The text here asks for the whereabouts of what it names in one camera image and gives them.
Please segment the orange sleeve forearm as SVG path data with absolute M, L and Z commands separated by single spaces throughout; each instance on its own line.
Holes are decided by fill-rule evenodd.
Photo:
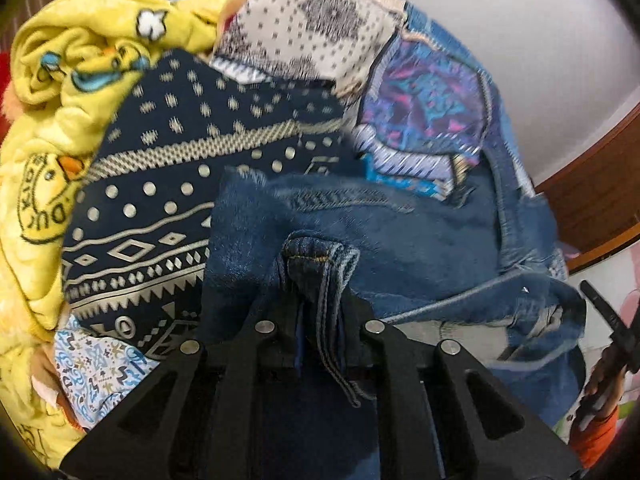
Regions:
M 584 430 L 578 422 L 570 428 L 568 446 L 576 453 L 585 469 L 591 468 L 611 445 L 616 434 L 618 406 L 605 418 L 594 418 Z

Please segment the person right hand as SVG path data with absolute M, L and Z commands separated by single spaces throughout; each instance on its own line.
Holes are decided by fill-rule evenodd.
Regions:
M 614 344 L 605 348 L 593 367 L 580 399 L 574 426 L 585 431 L 595 420 L 608 418 L 624 393 L 627 365 Z

